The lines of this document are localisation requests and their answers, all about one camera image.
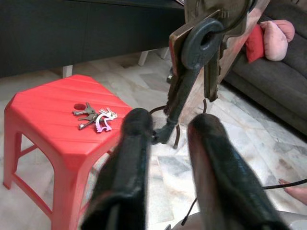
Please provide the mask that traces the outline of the dark grey sofa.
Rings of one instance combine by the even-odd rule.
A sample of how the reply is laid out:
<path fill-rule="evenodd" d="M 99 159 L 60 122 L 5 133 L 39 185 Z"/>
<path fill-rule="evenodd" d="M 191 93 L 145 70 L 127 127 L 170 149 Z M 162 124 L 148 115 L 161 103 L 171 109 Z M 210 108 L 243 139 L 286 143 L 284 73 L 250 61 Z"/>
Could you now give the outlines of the dark grey sofa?
<path fill-rule="evenodd" d="M 307 135 L 307 11 L 290 0 L 271 0 L 259 21 L 282 19 L 295 29 L 285 58 L 248 63 L 241 50 L 224 80 Z"/>

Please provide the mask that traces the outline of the wooden key rack board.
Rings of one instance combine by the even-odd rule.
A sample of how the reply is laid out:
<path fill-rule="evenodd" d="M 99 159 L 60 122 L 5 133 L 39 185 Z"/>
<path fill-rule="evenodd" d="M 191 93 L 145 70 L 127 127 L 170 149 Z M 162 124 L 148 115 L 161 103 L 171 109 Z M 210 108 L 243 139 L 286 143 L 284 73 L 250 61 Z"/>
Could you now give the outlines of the wooden key rack board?
<path fill-rule="evenodd" d="M 227 48 L 224 50 L 223 56 L 219 60 L 221 69 L 220 69 L 220 75 L 218 77 L 218 84 L 222 81 L 222 79 L 226 76 L 226 73 L 230 70 L 230 67 L 234 63 L 234 60 L 239 54 L 241 48 L 243 47 L 243 44 L 245 43 L 248 36 L 250 35 L 253 27 L 256 25 L 257 20 L 261 17 L 264 10 L 267 8 L 269 2 L 270 0 L 253 0 L 249 13 L 247 15 L 247 24 L 246 24 L 245 32 L 238 37 L 231 37 L 228 39 Z M 199 75 L 201 74 L 204 76 L 204 68 L 201 69 L 197 77 L 199 77 Z M 187 102 L 184 105 L 184 108 L 179 117 L 179 120 L 184 116 L 184 113 L 185 113 L 184 110 L 186 109 L 188 103 L 189 103 L 189 99 L 187 99 Z"/>

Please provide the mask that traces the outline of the red cushion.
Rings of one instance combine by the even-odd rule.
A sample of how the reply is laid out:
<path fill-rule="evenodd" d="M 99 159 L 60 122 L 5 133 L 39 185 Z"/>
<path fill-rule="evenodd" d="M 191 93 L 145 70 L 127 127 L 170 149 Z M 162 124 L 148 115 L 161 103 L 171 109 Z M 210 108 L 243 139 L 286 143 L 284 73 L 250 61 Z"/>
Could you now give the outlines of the red cushion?
<path fill-rule="evenodd" d="M 265 56 L 263 36 L 262 28 L 259 24 L 256 24 L 245 42 L 248 63 L 252 63 Z"/>

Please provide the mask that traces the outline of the dark cabinet with white legs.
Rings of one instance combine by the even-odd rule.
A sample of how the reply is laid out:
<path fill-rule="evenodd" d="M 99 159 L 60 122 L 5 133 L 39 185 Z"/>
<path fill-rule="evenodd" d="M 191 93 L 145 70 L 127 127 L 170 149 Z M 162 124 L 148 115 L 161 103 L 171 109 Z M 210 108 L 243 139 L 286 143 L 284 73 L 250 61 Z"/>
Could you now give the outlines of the dark cabinet with white legs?
<path fill-rule="evenodd" d="M 175 0 L 0 0 L 0 77 L 168 46 Z"/>

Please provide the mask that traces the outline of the pink silver dragon key charm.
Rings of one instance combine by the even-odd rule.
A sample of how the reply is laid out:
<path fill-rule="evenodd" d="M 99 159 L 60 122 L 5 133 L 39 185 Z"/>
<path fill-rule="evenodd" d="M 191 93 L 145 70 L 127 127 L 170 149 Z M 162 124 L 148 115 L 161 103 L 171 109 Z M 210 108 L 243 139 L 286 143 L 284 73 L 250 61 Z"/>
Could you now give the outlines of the pink silver dragon key charm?
<path fill-rule="evenodd" d="M 108 122 L 116 119 L 117 117 L 118 114 L 113 112 L 110 108 L 106 108 L 106 110 L 100 109 L 99 115 L 95 120 L 95 128 L 97 133 L 111 131 L 112 127 L 108 124 Z"/>

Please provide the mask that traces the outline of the person's bare foot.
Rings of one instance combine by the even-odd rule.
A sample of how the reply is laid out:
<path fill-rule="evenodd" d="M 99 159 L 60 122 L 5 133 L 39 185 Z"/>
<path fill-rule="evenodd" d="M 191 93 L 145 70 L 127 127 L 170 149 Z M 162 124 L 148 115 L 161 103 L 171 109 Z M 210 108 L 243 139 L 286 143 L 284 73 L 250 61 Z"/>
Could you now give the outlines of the person's bare foot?
<path fill-rule="evenodd" d="M 284 191 L 307 206 L 307 187 L 284 187 Z"/>

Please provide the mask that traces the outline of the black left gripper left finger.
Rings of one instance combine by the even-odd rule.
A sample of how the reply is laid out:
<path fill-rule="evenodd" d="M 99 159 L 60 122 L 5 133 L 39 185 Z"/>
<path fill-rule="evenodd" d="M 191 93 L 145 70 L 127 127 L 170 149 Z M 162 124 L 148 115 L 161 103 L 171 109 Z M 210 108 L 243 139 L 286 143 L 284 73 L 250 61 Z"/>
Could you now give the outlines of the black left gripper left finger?
<path fill-rule="evenodd" d="M 100 169 L 81 230 L 146 230 L 153 120 L 143 108 L 123 119 L 120 140 Z"/>

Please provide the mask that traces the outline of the black headed key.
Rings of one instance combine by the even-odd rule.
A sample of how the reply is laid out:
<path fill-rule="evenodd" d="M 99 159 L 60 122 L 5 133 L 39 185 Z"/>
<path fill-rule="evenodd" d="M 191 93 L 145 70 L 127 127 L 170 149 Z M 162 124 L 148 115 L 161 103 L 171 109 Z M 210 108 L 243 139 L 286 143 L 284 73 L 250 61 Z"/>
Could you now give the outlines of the black headed key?
<path fill-rule="evenodd" d="M 165 144 L 174 129 L 201 69 L 217 54 L 223 24 L 215 18 L 194 20 L 174 31 L 169 38 L 173 78 L 168 101 L 161 109 L 167 115 L 166 124 L 153 131 L 152 143 Z"/>

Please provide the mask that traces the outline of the brass key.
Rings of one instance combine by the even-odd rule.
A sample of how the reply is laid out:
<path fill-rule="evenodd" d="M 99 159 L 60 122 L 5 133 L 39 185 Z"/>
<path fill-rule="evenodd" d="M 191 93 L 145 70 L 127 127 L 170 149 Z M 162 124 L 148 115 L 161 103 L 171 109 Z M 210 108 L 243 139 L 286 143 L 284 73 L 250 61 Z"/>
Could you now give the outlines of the brass key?
<path fill-rule="evenodd" d="M 185 22 L 202 20 L 207 17 L 217 19 L 223 24 L 219 33 L 223 38 L 217 54 L 203 67 L 204 93 L 210 101 L 217 98 L 218 77 L 220 75 L 219 60 L 227 48 L 227 41 L 231 37 L 238 37 L 246 30 L 247 15 L 253 0 L 186 0 Z"/>

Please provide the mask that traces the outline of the small silver key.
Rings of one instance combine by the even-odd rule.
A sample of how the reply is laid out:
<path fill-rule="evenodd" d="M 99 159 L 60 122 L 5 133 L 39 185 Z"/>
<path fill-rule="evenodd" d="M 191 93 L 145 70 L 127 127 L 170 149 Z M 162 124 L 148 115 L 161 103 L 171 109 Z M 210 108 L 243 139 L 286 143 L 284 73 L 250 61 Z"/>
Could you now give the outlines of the small silver key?
<path fill-rule="evenodd" d="M 87 123 L 80 123 L 80 124 L 78 125 L 78 129 L 79 129 L 79 130 L 82 130 L 82 129 L 88 127 L 89 125 L 93 124 L 94 122 L 95 122 L 95 119 L 91 119 L 91 120 L 89 120 Z"/>
<path fill-rule="evenodd" d="M 81 111 L 73 111 L 72 112 L 74 115 L 83 115 L 83 114 L 92 114 L 93 113 L 93 108 L 90 106 L 88 102 L 86 102 L 86 106 L 83 110 Z"/>
<path fill-rule="evenodd" d="M 92 114 L 89 114 L 88 116 L 81 117 L 81 118 L 79 118 L 78 120 L 95 121 L 96 118 L 97 118 L 97 113 L 92 113 Z"/>

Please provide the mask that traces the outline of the pink cushion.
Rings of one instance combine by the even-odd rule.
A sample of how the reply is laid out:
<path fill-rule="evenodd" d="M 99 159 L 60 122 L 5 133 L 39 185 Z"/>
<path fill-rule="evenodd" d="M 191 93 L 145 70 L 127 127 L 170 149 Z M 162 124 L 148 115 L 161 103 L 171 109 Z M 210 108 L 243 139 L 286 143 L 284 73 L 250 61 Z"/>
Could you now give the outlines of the pink cushion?
<path fill-rule="evenodd" d="M 288 44 L 293 40 L 295 28 L 288 20 L 273 20 L 260 23 L 264 30 L 264 53 L 270 61 L 285 58 Z"/>

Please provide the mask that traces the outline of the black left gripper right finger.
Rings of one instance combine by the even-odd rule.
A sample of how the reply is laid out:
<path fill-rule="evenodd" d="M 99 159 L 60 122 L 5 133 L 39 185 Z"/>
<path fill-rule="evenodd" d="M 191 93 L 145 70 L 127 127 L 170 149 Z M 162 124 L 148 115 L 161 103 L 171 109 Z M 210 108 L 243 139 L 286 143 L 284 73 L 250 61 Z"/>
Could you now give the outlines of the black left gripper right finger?
<path fill-rule="evenodd" d="M 197 115 L 188 143 L 201 230 L 290 230 L 216 116 Z"/>

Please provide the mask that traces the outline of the red plastic stool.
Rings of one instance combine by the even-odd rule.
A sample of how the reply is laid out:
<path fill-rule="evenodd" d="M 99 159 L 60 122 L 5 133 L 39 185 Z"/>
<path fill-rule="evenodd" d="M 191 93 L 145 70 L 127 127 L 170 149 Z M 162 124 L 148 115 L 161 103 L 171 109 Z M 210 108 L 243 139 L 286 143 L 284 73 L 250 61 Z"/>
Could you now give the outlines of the red plastic stool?
<path fill-rule="evenodd" d="M 117 113 L 111 131 L 78 129 L 76 104 Z M 50 218 L 52 230 L 76 230 L 83 194 L 94 163 L 116 146 L 131 108 L 91 77 L 73 75 L 17 93 L 4 110 L 4 186 L 17 184 Z M 40 149 L 54 169 L 53 206 L 17 174 L 18 159 Z"/>

